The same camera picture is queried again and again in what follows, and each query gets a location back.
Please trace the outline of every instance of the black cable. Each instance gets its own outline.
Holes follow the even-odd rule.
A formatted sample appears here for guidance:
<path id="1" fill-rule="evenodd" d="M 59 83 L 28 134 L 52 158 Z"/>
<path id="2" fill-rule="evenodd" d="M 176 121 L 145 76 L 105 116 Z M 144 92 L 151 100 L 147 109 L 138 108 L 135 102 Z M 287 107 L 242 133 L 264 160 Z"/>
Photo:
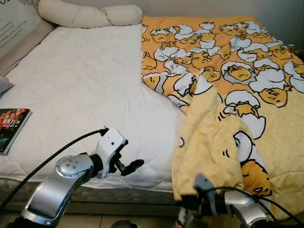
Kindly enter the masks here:
<path id="1" fill-rule="evenodd" d="M 7 205 L 7 203 L 14 197 L 14 195 L 22 188 L 22 186 L 32 177 L 34 176 L 43 166 L 45 166 L 47 163 L 49 163 L 53 158 L 55 158 L 57 155 L 59 155 L 62 151 L 66 150 L 68 147 L 70 147 L 71 145 L 75 144 L 76 142 L 91 136 L 93 134 L 97 134 L 100 133 L 101 135 L 104 135 L 106 132 L 108 131 L 108 128 L 105 129 L 100 129 L 97 131 L 93 131 L 90 132 L 88 134 L 84 134 L 82 136 L 80 136 L 79 138 L 73 140 L 72 142 L 68 143 L 67 145 L 65 145 L 64 147 L 62 147 L 59 151 L 57 151 L 56 153 L 54 153 L 53 155 L 51 155 L 48 159 L 46 159 L 44 162 L 42 162 L 36 169 L 34 169 L 28 176 L 26 176 L 26 178 L 23 179 L 22 182 L 20 182 L 15 188 L 14 190 L 8 195 L 8 197 L 2 202 L 1 207 L 0 207 L 0 213 L 4 210 L 5 206 Z"/>
<path id="2" fill-rule="evenodd" d="M 256 199 L 255 196 L 243 191 L 243 190 L 240 190 L 240 189 L 237 189 L 237 188 L 234 188 L 234 187 L 217 187 L 217 188 L 212 188 L 212 189 L 208 189 L 206 191 L 204 191 L 205 193 L 208 193 L 210 191 L 213 191 L 213 190 L 235 190 L 235 191 L 238 191 L 246 196 L 248 196 L 249 198 L 253 199 L 256 203 L 258 203 L 259 205 L 261 205 L 261 207 L 270 215 L 270 217 L 272 218 L 272 220 L 277 223 L 278 221 L 276 220 L 275 216 L 271 213 L 271 211 L 262 203 L 260 202 L 259 200 Z"/>
<path id="3" fill-rule="evenodd" d="M 294 221 L 296 221 L 299 225 L 301 225 L 302 227 L 304 227 L 304 223 L 301 222 L 299 219 L 297 219 L 294 215 L 292 215 L 288 210 L 286 210 L 285 208 L 283 208 L 280 204 L 272 201 L 271 199 L 267 199 L 265 197 L 262 196 L 257 196 L 258 199 L 262 199 L 265 200 L 269 203 L 272 203 L 273 205 L 275 205 L 276 207 L 278 207 L 279 209 L 281 209 L 283 212 L 285 212 L 290 218 L 292 218 Z"/>

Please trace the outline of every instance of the white wall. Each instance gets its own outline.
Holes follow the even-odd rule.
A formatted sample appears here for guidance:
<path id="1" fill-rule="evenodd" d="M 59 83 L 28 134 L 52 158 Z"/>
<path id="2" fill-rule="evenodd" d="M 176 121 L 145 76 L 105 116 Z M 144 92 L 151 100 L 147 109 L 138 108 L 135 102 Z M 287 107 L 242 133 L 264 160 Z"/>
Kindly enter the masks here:
<path id="1" fill-rule="evenodd" d="M 135 4 L 148 16 L 220 17 L 250 15 L 285 44 L 304 49 L 304 0 L 64 0 L 104 6 Z"/>

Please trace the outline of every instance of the white bolster pillow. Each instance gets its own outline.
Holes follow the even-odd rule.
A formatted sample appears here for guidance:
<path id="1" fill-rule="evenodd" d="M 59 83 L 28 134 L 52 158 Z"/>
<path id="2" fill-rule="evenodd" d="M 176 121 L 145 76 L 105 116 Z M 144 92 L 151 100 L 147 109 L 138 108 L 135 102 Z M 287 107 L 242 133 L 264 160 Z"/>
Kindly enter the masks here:
<path id="1" fill-rule="evenodd" d="M 39 15 L 55 24 L 72 28 L 96 28 L 110 25 L 135 25 L 142 21 L 142 10 L 135 5 L 97 9 L 61 0 L 40 0 Z"/>

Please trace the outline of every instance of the yellow fabric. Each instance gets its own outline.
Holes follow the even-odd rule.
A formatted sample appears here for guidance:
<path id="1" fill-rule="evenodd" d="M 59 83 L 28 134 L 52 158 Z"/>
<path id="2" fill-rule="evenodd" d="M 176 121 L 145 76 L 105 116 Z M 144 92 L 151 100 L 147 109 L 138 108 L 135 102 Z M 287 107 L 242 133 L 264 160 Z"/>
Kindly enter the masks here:
<path id="1" fill-rule="evenodd" d="M 187 115 L 172 163 L 175 199 L 195 194 L 203 173 L 215 187 L 303 211 L 303 62 L 248 16 L 142 22 L 142 80 Z"/>

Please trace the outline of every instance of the book cover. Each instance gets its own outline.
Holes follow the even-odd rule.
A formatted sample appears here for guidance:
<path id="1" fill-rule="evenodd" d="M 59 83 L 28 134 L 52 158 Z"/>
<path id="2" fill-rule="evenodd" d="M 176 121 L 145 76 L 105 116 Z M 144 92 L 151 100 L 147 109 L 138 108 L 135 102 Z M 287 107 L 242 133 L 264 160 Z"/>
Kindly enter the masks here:
<path id="1" fill-rule="evenodd" d="M 0 155 L 6 155 L 32 112 L 27 108 L 0 109 Z"/>

